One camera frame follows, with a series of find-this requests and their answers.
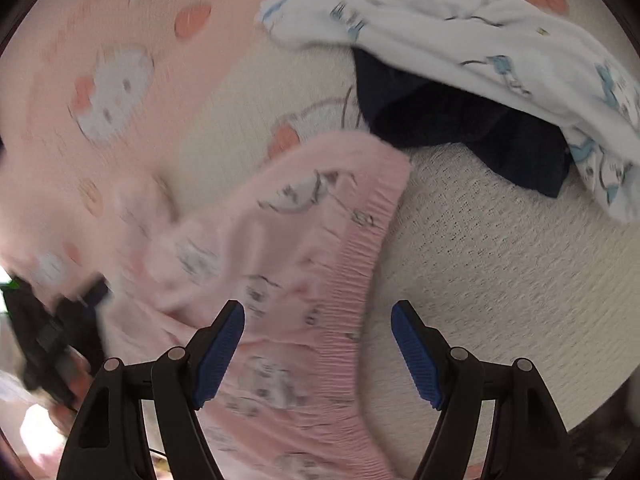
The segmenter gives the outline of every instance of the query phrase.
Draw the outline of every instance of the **metal screw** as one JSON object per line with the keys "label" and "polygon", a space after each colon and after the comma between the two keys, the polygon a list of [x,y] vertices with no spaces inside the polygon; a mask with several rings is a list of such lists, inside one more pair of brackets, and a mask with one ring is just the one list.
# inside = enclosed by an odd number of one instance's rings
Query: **metal screw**
{"label": "metal screw", "polygon": [[518,359],[518,362],[516,364],[518,365],[518,368],[523,372],[530,372],[533,370],[533,364],[528,359]]}
{"label": "metal screw", "polygon": [[467,357],[469,357],[469,352],[467,352],[460,346],[456,346],[455,348],[451,349],[451,357],[453,357],[456,361],[464,361]]}
{"label": "metal screw", "polygon": [[184,357],[185,354],[186,352],[184,351],[184,348],[182,348],[181,346],[177,346],[175,348],[171,348],[167,355],[169,356],[169,359],[171,359],[171,361],[179,361]]}
{"label": "metal screw", "polygon": [[120,366],[120,361],[118,361],[115,357],[112,357],[111,359],[107,359],[107,362],[105,362],[104,364],[104,369],[108,372],[113,372],[118,368],[118,366]]}

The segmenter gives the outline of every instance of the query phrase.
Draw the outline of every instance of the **hello kitty print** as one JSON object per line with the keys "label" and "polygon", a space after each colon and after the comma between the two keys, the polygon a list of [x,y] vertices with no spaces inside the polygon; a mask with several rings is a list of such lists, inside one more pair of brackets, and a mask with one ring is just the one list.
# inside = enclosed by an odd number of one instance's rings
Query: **hello kitty print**
{"label": "hello kitty print", "polygon": [[84,136],[96,144],[126,130],[154,78],[154,61],[137,45],[109,46],[100,54],[92,75],[76,80],[69,107]]}

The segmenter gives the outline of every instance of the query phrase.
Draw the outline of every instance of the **blue gripper pad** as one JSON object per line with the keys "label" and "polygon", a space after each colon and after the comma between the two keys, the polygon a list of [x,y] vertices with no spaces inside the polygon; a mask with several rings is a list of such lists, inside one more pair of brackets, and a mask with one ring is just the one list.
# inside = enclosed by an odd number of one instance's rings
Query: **blue gripper pad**
{"label": "blue gripper pad", "polygon": [[439,410],[444,396],[440,390],[438,369],[400,303],[396,303],[391,310],[391,330],[420,397]]}
{"label": "blue gripper pad", "polygon": [[243,330],[244,309],[240,303],[236,302],[198,368],[196,390],[193,396],[193,403],[197,410],[216,396]]}

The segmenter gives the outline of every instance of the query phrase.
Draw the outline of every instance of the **pink fabric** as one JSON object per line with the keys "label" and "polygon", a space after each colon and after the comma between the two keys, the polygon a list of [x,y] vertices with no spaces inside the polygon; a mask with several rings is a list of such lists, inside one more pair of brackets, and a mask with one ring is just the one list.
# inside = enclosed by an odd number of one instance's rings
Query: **pink fabric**
{"label": "pink fabric", "polygon": [[393,478],[356,376],[367,289],[409,172],[375,137],[335,132],[176,224],[170,211],[156,220],[168,200],[152,179],[118,188],[127,294],[102,311],[112,354],[154,360],[228,299],[244,305],[220,392],[198,412],[226,478]]}
{"label": "pink fabric", "polygon": [[158,171],[259,38],[260,0],[39,0],[0,58],[0,259],[46,300],[96,269],[111,186]]}

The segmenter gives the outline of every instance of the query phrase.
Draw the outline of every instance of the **black cloth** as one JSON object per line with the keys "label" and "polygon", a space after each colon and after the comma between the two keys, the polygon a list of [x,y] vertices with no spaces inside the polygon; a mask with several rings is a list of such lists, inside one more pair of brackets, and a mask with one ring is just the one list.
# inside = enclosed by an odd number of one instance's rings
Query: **black cloth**
{"label": "black cloth", "polygon": [[360,110],[396,148],[463,142],[516,186],[556,198],[572,163],[558,126],[352,49]]}

